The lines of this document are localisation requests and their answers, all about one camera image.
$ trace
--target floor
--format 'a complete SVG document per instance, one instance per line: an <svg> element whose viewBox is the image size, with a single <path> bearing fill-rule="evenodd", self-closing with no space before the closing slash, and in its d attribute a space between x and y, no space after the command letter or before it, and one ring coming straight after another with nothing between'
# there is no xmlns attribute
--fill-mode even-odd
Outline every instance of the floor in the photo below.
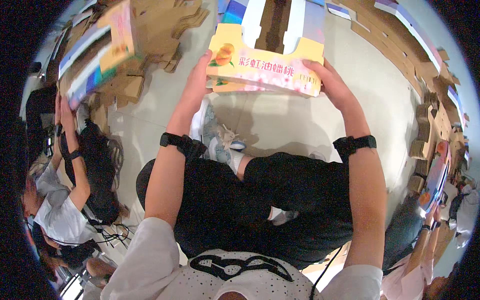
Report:
<svg viewBox="0 0 480 300"><path fill-rule="evenodd" d="M215 1L204 1L204 6L211 11L215 11L214 5ZM137 174L155 158L160 136L180 98L188 73L208 47L214 33L209 28L214 28L214 23L211 13L201 27L183 34L180 45L184 54L175 73L168 74L154 66L148 69L138 104L117 110L108 108L110 131L120 138L125 156L118 196L120 202L132 210L130 219L124 223L133 230L144 216L135 192ZM389 192L388 223L396 205L404 198L414 168L408 147L416 136L414 111L419 98L388 59L350 30L349 20L327 13L325 24L324 56L357 96L377 139ZM245 139L248 154L266 156L285 151L307 156L316 150L327 161L339 161L332 142L345 136L345 128L340 112L325 96L305 99L250 92L211 94L209 98L219 121ZM121 244L114 248L103 244L102 249L118 264L126 253Z"/></svg>

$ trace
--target peach box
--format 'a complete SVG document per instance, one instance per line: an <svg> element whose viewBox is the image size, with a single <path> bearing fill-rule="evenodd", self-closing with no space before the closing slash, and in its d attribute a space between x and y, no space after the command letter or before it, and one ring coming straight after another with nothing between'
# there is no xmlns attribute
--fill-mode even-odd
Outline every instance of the peach box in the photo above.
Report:
<svg viewBox="0 0 480 300"><path fill-rule="evenodd" d="M324 62L324 45L301 37L291 54L252 49L242 41L240 24L218 24L208 47L212 59L206 73L214 82L214 91L233 84L228 91L272 90L302 96L318 96L321 79L307 69L302 59Z"/></svg>

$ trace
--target tile floor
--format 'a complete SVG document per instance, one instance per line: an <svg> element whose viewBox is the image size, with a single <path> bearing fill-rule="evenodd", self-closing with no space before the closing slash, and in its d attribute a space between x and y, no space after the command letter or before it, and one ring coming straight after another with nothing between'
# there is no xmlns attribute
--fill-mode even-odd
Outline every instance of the tile floor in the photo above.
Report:
<svg viewBox="0 0 480 300"><path fill-rule="evenodd" d="M204 7L215 11L215 1ZM161 134L181 95L190 69L208 47L214 33L214 14L201 27L187 30L181 38L183 57L173 74L149 68L140 102L124 108L108 109L112 135L119 137L124 149L118 196L131 208L124 223L135 229L144 216L135 192L139 171L155 158ZM350 21L326 15L325 57L343 77L360 101L372 134L377 139L389 190L388 222L396 205L404 198L414 162L408 147L416 136L414 120L418 95L412 92L401 72L376 48L350 30ZM308 155L317 150L328 161L338 161L332 142L345 135L342 117L325 96L302 97L239 93L211 94L220 122L246 140L246 153L265 156L277 151ZM125 248L103 244L107 255L121 263Z"/></svg>

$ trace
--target white floor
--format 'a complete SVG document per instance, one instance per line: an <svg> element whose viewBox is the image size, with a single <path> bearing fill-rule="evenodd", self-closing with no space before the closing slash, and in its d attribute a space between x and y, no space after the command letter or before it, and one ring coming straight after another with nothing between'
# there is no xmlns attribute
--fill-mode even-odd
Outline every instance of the white floor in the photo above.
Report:
<svg viewBox="0 0 480 300"><path fill-rule="evenodd" d="M204 6L214 11L214 3L204 1ZM183 34L183 57L175 73L151 67L138 104L117 111L108 109L108 124L112 134L120 137L125 155L118 195L120 202L132 209L131 218L124 223L133 229L144 216L135 191L136 177L145 163L156 156L160 136L187 75L208 47L214 20L211 13L201 27ZM350 30L350 21L328 13L325 23L325 57L357 96L377 139L389 190L389 222L394 208L404 198L414 167L407 153L416 136L414 110L418 95L388 59ZM339 111L325 96L305 99L250 92L209 97L218 119L246 140L246 152L251 155L265 156L277 151L308 155L317 150L329 161L339 160L332 142L345 136L345 128ZM106 245L102 248L117 263L121 263L126 252L121 244L114 249Z"/></svg>

